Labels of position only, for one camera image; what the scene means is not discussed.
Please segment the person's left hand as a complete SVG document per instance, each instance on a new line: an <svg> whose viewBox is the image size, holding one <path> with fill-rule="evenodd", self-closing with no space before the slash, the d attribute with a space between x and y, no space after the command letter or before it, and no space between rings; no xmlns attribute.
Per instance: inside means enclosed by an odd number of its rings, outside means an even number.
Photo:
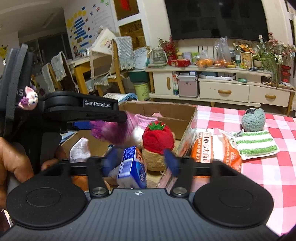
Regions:
<svg viewBox="0 0 296 241"><path fill-rule="evenodd" d="M6 209L8 172L13 173L16 179L23 183L34 176L33 168L26 154L21 153L4 138L1 137L1 209Z"/></svg>

